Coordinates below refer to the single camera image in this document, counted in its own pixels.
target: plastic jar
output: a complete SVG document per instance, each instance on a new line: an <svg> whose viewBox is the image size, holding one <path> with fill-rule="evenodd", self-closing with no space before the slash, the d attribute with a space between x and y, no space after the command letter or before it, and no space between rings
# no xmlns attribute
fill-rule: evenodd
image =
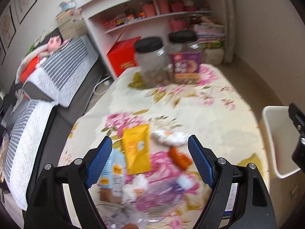
<svg viewBox="0 0 305 229"><path fill-rule="evenodd" d="M169 85L168 58L159 37L148 37L134 44L135 59L147 88Z"/></svg>
<svg viewBox="0 0 305 229"><path fill-rule="evenodd" d="M178 84L199 83L201 49L196 43L197 35L191 30L168 34L169 59L173 68L173 81Z"/></svg>

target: blue gripper pad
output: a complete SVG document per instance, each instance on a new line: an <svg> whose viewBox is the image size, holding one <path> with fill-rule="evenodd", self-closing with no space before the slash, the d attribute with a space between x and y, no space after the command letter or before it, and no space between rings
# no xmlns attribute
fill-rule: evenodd
<svg viewBox="0 0 305 229"><path fill-rule="evenodd" d="M210 188L214 188L215 180L213 175L213 167L208 161L207 157L204 155L203 147L195 135L189 137L188 148L202 181L208 184Z"/></svg>
<svg viewBox="0 0 305 229"><path fill-rule="evenodd" d="M87 179L85 181L87 188L90 188L93 184L96 184L100 178L100 175L112 151L111 138L105 137L97 149L99 149L97 154L87 167Z"/></svg>

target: gray striped blanket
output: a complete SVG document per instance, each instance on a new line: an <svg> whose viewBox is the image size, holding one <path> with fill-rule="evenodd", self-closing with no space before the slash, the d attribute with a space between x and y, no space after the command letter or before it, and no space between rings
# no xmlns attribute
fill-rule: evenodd
<svg viewBox="0 0 305 229"><path fill-rule="evenodd" d="M10 143L5 180L17 205L27 209L26 190L49 115L56 102L23 99L7 121Z"/></svg>
<svg viewBox="0 0 305 229"><path fill-rule="evenodd" d="M91 67L98 59L88 37L72 40L53 53L26 80L63 107L68 107Z"/></svg>

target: purple label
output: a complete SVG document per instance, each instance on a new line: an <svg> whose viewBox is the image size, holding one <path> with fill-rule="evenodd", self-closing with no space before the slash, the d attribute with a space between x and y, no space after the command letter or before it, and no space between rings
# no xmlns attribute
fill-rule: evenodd
<svg viewBox="0 0 305 229"><path fill-rule="evenodd" d="M170 55L175 73L199 73L201 53L177 53Z"/></svg>

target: red box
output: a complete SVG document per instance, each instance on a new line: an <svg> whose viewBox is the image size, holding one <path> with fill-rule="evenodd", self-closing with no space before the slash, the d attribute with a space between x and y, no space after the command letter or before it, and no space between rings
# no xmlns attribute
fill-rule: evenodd
<svg viewBox="0 0 305 229"><path fill-rule="evenodd" d="M135 49L133 45L140 39L141 37L136 37L119 41L107 53L107 57L117 77L119 77L128 67L138 66L134 59Z"/></svg>

